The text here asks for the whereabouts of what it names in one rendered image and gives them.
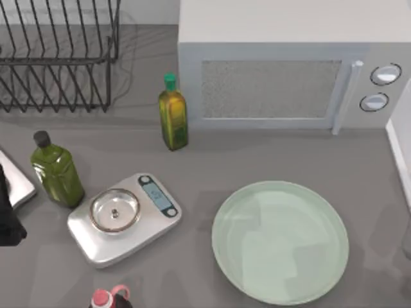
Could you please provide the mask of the yellow-green bottle with green cap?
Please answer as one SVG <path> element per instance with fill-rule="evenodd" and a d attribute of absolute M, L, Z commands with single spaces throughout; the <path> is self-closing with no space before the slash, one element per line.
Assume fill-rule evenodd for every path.
<path fill-rule="evenodd" d="M 159 95 L 161 131 L 165 145 L 170 151 L 188 145 L 188 118 L 186 100 L 177 89 L 174 73 L 164 75 L 164 90 Z"/>

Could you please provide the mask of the silver kitchen scale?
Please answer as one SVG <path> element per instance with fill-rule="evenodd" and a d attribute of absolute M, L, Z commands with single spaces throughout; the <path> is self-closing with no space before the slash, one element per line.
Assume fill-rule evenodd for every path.
<path fill-rule="evenodd" d="M 171 230 L 182 210 L 150 173 L 136 173 L 84 201 L 67 227 L 89 263 L 106 268 Z"/>

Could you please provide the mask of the pale green plate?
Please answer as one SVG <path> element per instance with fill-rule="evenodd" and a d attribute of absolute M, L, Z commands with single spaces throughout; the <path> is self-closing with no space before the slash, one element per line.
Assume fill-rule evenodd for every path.
<path fill-rule="evenodd" d="M 211 246 L 232 285 L 274 305 L 319 299 L 338 284 L 349 260 L 347 230 L 335 208 L 285 181 L 232 193 L 214 217 Z"/>

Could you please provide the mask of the pale microwave oven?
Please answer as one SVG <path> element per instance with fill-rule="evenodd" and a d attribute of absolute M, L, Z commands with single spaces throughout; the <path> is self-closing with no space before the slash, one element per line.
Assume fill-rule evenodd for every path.
<path fill-rule="evenodd" d="M 178 55 L 192 129 L 332 130 L 357 60 L 341 130 L 380 129 L 411 79 L 411 0 L 180 0 Z M 401 76 L 373 84 L 389 64 Z M 384 109 L 359 107 L 380 92 Z"/>

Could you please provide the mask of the green bottle with black cap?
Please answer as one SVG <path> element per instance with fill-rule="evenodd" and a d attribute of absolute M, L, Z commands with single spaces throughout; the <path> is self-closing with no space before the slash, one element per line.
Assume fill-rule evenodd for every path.
<path fill-rule="evenodd" d="M 36 144 L 30 162 L 50 200 L 70 209 L 77 207 L 85 191 L 71 153 L 51 142 L 44 130 L 33 134 Z"/>

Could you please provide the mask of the dark bottle with pink cap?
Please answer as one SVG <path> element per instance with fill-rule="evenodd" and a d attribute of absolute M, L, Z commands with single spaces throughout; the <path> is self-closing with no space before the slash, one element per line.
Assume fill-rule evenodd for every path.
<path fill-rule="evenodd" d="M 114 286 L 110 291 L 97 289 L 92 294 L 88 308 L 133 308 L 130 290 L 126 285 Z"/>

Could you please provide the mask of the small white microwave knob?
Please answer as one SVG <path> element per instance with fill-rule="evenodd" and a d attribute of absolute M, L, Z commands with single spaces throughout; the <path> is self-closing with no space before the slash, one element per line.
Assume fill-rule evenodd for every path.
<path fill-rule="evenodd" d="M 365 96 L 361 99 L 359 107 L 364 112 L 377 112 L 384 109 L 389 103 L 389 97 L 380 92 L 377 94 L 372 94 Z"/>

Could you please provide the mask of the silver metal block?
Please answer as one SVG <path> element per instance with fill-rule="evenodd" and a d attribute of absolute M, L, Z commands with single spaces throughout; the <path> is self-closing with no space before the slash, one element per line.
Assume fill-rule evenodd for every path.
<path fill-rule="evenodd" d="M 0 150 L 0 164 L 7 179 L 10 203 L 17 209 L 35 196 L 35 186 L 3 150 Z"/>

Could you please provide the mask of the large white microwave knob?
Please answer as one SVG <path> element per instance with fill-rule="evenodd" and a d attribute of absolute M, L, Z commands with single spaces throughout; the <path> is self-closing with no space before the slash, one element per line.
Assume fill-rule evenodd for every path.
<path fill-rule="evenodd" d="M 377 86 L 385 86 L 394 83 L 401 74 L 402 69 L 398 64 L 389 64 L 375 68 L 370 79 Z"/>

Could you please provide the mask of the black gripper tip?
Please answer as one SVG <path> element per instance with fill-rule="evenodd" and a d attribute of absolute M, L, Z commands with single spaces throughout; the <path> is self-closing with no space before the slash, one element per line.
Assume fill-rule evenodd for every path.
<path fill-rule="evenodd" d="M 27 237 L 27 231 L 13 211 L 6 177 L 0 164 L 0 247 L 17 246 Z"/>

